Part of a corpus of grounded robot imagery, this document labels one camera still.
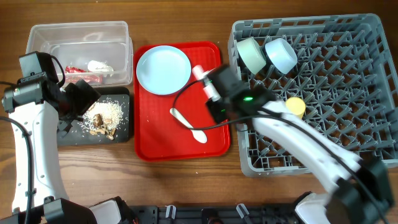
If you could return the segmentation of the white plastic spoon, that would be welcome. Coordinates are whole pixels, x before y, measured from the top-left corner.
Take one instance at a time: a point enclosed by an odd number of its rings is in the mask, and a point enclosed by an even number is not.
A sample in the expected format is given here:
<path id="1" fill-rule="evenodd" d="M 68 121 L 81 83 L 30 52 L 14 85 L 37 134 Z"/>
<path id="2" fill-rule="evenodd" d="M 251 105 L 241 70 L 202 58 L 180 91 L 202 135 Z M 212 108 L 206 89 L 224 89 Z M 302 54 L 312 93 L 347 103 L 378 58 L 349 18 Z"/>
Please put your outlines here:
<path id="1" fill-rule="evenodd" d="M 199 143 L 207 143 L 207 136 L 202 130 L 194 130 L 193 126 L 184 118 L 184 116 L 175 108 L 170 109 L 170 114 L 182 123 L 186 128 L 192 132 L 193 138 Z"/>

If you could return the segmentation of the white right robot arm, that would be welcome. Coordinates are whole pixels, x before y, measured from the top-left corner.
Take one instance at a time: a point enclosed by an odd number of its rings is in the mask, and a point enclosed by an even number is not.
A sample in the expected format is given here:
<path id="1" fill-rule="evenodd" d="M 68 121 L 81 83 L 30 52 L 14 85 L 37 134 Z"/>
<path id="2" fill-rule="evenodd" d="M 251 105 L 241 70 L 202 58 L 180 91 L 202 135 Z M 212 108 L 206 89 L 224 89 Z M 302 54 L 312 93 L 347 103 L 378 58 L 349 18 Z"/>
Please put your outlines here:
<path id="1" fill-rule="evenodd" d="M 295 213 L 303 223 L 387 223 L 394 206 L 388 171 L 378 159 L 363 160 L 343 149 L 294 115 L 264 86 L 249 88 L 230 67 L 204 71 L 192 68 L 208 95 L 207 106 L 217 128 L 251 125 L 298 159 L 326 193 L 310 193 L 298 201 Z"/>

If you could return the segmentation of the light blue bowl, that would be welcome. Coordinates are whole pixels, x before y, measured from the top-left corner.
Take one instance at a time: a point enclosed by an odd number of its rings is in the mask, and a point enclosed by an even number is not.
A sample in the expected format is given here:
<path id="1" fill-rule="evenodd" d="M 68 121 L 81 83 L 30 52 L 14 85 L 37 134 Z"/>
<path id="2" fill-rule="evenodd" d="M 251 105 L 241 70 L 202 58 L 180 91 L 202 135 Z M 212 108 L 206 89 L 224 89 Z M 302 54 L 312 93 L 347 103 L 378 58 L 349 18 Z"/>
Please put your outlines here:
<path id="1" fill-rule="evenodd" d="M 272 40 L 265 45 L 266 55 L 280 73 L 288 74 L 297 62 L 297 54 L 292 46 L 282 38 Z"/>

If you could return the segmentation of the red strawberry cake wrapper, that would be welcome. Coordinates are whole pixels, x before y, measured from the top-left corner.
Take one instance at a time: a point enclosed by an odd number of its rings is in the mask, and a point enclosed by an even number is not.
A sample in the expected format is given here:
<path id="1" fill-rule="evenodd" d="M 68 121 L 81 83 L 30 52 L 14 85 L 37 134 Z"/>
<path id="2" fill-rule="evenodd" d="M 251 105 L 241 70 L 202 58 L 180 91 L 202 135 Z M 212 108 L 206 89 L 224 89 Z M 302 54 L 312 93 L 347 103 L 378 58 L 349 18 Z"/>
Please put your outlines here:
<path id="1" fill-rule="evenodd" d="M 65 81 L 67 83 L 76 83 L 79 80 L 84 80 L 90 85 L 99 85 L 103 82 L 103 77 L 99 75 L 88 75 L 86 70 L 70 66 L 66 66 L 65 76 Z"/>

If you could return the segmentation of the light blue plate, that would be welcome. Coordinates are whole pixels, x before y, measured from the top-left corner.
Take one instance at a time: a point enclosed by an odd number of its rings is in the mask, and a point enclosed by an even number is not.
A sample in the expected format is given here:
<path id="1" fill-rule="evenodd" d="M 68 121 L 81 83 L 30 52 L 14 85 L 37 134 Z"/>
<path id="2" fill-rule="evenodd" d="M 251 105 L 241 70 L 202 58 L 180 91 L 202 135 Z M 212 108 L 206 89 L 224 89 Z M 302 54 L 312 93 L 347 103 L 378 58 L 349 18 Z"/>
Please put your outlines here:
<path id="1" fill-rule="evenodd" d="M 178 92 L 188 83 L 191 71 L 187 55 L 169 45 L 149 49 L 136 65 L 139 84 L 155 95 L 171 95 Z"/>

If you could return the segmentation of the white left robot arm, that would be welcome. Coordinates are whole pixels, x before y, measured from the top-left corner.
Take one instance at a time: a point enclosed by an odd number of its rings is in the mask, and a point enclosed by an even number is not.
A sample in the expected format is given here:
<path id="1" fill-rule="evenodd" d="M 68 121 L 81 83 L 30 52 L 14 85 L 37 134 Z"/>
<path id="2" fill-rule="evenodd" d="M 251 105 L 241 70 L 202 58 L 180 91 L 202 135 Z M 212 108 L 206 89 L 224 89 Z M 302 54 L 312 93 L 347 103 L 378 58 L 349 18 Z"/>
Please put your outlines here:
<path id="1" fill-rule="evenodd" d="M 57 136 L 95 103 L 100 94 L 84 80 L 65 84 L 44 52 L 19 58 L 23 77 L 8 83 L 1 100 L 16 148 L 16 190 L 12 215 L 1 223 L 139 223 L 120 197 L 85 207 L 69 201 L 60 174 Z"/>

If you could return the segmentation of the mint green bowl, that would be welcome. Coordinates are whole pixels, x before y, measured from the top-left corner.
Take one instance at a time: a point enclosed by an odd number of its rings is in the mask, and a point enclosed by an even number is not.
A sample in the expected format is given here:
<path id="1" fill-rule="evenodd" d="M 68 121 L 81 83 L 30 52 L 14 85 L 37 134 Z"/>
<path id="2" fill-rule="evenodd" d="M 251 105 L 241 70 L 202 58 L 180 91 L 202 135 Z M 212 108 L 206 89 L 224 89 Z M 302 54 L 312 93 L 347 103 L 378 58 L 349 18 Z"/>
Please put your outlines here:
<path id="1" fill-rule="evenodd" d="M 266 57 L 253 37 L 239 41 L 236 46 L 240 59 L 251 73 L 257 74 L 266 66 Z"/>

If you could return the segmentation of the yellow plastic cup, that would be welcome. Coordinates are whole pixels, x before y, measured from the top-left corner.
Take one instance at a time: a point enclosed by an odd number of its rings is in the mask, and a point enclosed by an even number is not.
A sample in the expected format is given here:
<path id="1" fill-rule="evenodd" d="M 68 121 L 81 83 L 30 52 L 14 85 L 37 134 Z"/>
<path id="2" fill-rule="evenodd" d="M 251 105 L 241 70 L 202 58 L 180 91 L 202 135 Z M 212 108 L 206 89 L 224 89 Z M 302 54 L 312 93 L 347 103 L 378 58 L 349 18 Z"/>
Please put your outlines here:
<path id="1" fill-rule="evenodd" d="M 291 113 L 300 119 L 303 118 L 304 112 L 306 110 L 306 104 L 303 99 L 299 97 L 291 97 L 285 102 L 285 105 Z"/>

